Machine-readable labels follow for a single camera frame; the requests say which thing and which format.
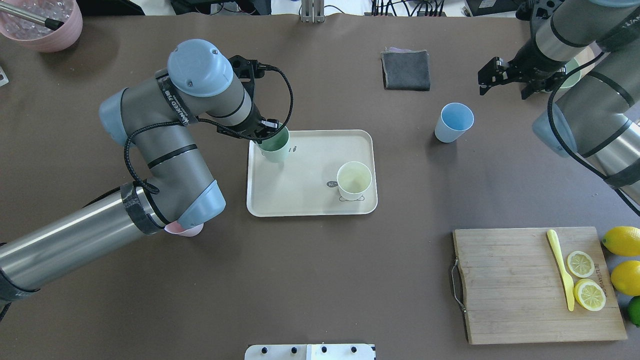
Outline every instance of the table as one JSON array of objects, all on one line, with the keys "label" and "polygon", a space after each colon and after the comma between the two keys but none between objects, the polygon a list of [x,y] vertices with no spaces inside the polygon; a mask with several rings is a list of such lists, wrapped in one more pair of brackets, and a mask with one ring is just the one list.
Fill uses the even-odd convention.
[{"label": "table", "polygon": [[[528,34],[513,19],[335,15],[306,26],[297,15],[189,14],[85,19],[79,42],[54,54],[0,39],[11,81],[0,88],[3,240],[130,181],[99,104],[189,38],[280,67],[295,94],[292,130],[369,132],[379,193],[370,215],[255,218],[244,203],[248,144],[199,124],[226,210],[196,238],[141,239],[15,303],[0,357],[242,359],[250,344],[325,341],[375,343],[379,359],[635,359],[640,332],[629,322],[629,340],[616,343],[465,340],[448,277],[454,229],[638,226],[603,182],[533,135],[546,96],[521,101],[517,85],[479,96],[477,70]],[[430,92],[384,90],[386,46],[429,51]],[[277,74],[258,80],[255,100],[265,116],[287,112]],[[433,128],[452,101],[476,123],[442,144]]]}]

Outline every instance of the light blue plastic cover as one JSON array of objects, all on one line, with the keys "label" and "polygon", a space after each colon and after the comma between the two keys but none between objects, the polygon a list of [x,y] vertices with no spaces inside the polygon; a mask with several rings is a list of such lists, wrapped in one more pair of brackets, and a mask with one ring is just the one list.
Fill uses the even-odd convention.
[{"label": "light blue plastic cover", "polygon": [[218,181],[214,180],[178,218],[178,223],[185,229],[191,229],[218,216],[226,205]]},{"label": "light blue plastic cover", "polygon": [[[564,142],[569,146],[573,152],[577,151],[577,146],[575,144],[575,139],[573,137],[573,133],[569,128],[569,124],[567,124],[564,114],[558,106],[554,103],[553,105],[553,114],[554,114],[554,123],[556,124],[556,129],[560,134],[560,137],[564,140]],[[562,145],[556,139],[554,132],[551,130],[551,126],[549,125],[549,117],[547,116],[547,112],[545,111],[540,115],[536,121],[533,122],[533,132],[536,136],[542,140],[551,150],[553,150],[556,154],[562,156],[563,158],[568,158],[569,154],[564,151]]]},{"label": "light blue plastic cover", "polygon": [[627,8],[640,5],[640,0],[589,0],[594,4],[608,6],[609,8]]},{"label": "light blue plastic cover", "polygon": [[234,78],[227,58],[212,43],[202,39],[180,43],[169,55],[166,68],[178,89],[197,97],[220,94]]},{"label": "light blue plastic cover", "polygon": [[127,88],[113,94],[100,104],[98,114],[100,115],[100,122],[104,129],[111,135],[111,138],[119,143],[120,146],[124,146],[127,141],[127,132],[124,130],[122,124],[122,94]]}]

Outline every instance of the cutting board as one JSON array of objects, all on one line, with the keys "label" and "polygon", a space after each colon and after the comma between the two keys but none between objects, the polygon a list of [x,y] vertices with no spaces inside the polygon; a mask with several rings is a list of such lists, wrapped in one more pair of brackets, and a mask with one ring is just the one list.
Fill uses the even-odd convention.
[{"label": "cutting board", "polygon": [[470,344],[627,338],[596,229],[554,229],[565,262],[575,250],[593,259],[596,270],[589,278],[605,291],[605,307],[588,311],[576,302],[573,312],[567,310],[547,228],[458,229],[453,241]]}]

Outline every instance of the lemon half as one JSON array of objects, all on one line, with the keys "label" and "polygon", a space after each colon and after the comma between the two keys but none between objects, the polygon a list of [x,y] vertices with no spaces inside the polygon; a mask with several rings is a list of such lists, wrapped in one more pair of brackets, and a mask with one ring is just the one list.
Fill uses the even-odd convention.
[{"label": "lemon half", "polygon": [[566,257],[569,271],[577,277],[589,277],[596,270],[591,256],[582,251],[574,251]]},{"label": "lemon half", "polygon": [[591,279],[582,279],[573,287],[573,296],[582,307],[589,311],[602,310],[607,297],[600,285]]}]

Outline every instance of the lime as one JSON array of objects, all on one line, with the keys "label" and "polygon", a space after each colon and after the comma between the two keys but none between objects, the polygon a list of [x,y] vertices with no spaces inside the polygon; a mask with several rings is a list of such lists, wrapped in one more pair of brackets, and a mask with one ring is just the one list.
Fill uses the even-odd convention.
[{"label": "lime", "polygon": [[600,285],[591,279],[582,279],[573,287],[573,296],[582,307],[589,311],[602,310],[607,297]]},{"label": "lime", "polygon": [[640,229],[632,226],[616,226],[607,231],[602,244],[620,256],[640,255]]},{"label": "lime", "polygon": [[627,306],[627,312],[629,313],[631,322],[636,327],[640,327],[640,296],[631,299],[629,306]]},{"label": "lime", "polygon": [[616,290],[629,296],[640,296],[640,261],[629,260],[611,272],[611,283]]},{"label": "lime", "polygon": [[596,270],[591,256],[582,251],[574,251],[566,257],[569,271],[577,277],[589,277]]}]

